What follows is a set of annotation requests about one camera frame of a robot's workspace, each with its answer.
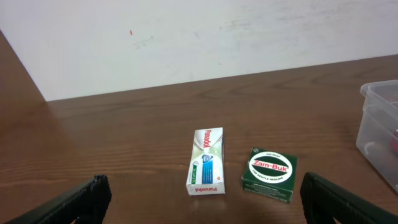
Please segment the white Panadol box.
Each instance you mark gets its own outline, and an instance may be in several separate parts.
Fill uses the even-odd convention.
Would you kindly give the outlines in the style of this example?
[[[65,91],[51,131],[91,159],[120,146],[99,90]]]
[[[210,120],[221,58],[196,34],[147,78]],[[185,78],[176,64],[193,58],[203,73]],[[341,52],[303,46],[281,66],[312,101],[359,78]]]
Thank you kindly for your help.
[[[186,188],[191,196],[225,193],[223,128],[195,131]]]

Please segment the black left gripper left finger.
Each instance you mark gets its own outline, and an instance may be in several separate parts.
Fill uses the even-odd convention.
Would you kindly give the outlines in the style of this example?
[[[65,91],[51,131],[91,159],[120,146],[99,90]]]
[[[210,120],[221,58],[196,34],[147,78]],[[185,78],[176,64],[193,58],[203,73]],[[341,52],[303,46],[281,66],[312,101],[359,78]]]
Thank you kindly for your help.
[[[44,204],[8,221],[8,224],[98,223],[101,224],[112,193],[106,175],[64,192]]]

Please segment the clear plastic container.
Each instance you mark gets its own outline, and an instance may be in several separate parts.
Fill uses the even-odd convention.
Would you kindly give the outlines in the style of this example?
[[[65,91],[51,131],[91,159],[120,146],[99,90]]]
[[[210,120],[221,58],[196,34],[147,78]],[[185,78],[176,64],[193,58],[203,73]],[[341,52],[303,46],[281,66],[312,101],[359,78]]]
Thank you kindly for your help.
[[[356,146],[397,190],[397,80],[367,83],[360,92],[365,101]]]

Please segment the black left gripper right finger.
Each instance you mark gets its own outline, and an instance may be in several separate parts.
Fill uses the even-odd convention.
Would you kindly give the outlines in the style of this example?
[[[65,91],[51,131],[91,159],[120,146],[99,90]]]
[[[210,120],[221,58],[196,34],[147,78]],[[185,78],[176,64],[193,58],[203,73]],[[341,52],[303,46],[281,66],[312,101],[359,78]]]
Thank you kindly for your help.
[[[397,224],[397,216],[358,197],[322,176],[307,172],[300,196],[309,224]]]

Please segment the green Zam-Buk box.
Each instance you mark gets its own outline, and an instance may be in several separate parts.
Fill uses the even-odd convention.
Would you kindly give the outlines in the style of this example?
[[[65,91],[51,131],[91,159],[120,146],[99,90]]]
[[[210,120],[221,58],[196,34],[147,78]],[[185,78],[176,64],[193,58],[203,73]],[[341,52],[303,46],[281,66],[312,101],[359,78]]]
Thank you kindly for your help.
[[[292,155],[252,148],[242,175],[242,189],[291,203],[297,161]]]

